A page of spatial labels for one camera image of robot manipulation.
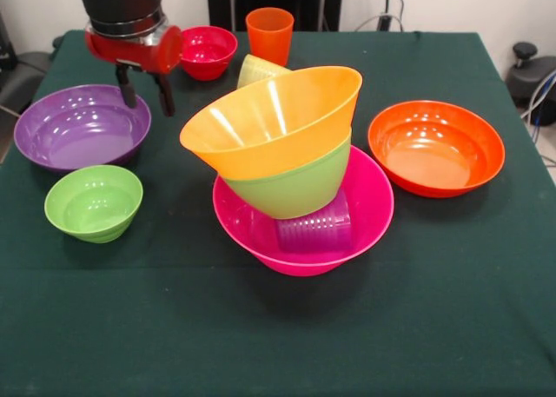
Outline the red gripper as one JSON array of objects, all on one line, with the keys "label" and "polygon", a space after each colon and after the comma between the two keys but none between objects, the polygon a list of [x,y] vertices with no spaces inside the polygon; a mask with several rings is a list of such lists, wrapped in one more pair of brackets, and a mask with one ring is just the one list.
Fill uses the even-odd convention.
[{"label": "red gripper", "polygon": [[168,74],[181,61],[182,32],[175,25],[162,25],[153,33],[133,39],[113,39],[96,34],[90,25],[85,29],[89,51],[103,61],[116,64],[116,80],[125,105],[134,109],[136,93],[128,77],[128,66],[153,74],[159,90],[162,112],[171,117],[175,103]]}]

